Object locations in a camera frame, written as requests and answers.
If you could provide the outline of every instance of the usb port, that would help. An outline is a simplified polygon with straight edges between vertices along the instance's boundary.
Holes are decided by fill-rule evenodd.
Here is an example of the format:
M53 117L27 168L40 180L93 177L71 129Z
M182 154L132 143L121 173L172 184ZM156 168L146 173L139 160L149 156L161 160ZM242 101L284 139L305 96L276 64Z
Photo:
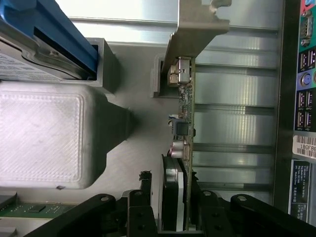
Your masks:
M301 53L301 69L308 65L308 55L306 53Z
M312 114L310 112L305 112L305 127L312 126Z
M315 50L312 49L308 52L308 66L315 65L315 58L316 58Z
M305 104L306 104L306 93L304 92L299 92L298 93L298 107L301 108L301 107L305 107Z
M305 114L303 112L298 112L297 114L297 127L303 127L305 123Z
M311 107L313 104L313 93L311 91L308 91L306 93L306 98L307 98L307 106Z

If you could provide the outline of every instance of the microchip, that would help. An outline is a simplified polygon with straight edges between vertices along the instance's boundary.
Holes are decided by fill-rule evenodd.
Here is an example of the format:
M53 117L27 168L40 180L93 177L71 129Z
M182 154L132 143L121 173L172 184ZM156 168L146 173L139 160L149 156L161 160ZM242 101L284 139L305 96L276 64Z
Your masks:
M187 136L189 134L189 124L187 122L177 123L177 135Z
M182 118L175 118L173 122L173 135L175 136L188 136L189 135L189 123L185 122Z
M31 213L39 213L41 212L46 206L45 205L34 205L32 206L28 212L31 212Z

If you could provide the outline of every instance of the label sticker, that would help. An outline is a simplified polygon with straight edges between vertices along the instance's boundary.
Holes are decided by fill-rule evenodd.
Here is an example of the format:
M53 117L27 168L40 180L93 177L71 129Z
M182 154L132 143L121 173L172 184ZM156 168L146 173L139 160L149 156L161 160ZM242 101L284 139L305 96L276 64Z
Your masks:
M0 53L0 80L60 81L60 78Z
M316 138L294 136L292 151L296 155L316 159Z
M289 214L308 220L311 165L307 161L292 160Z

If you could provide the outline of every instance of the capacitor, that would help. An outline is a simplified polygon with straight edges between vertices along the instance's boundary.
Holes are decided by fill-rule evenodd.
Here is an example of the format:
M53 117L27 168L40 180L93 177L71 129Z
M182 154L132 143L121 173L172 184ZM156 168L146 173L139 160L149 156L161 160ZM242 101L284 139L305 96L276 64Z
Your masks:
M173 150L183 150L184 148L184 140L173 140L172 149Z

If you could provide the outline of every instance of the rear i/o panel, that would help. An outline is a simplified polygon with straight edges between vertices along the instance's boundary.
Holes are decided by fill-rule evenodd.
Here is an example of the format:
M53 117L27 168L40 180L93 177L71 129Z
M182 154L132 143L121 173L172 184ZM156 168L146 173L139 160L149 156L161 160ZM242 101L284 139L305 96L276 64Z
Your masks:
M302 0L300 14L294 134L298 131L311 136L316 132L316 105L313 105L313 95L316 95L315 1L306 4Z

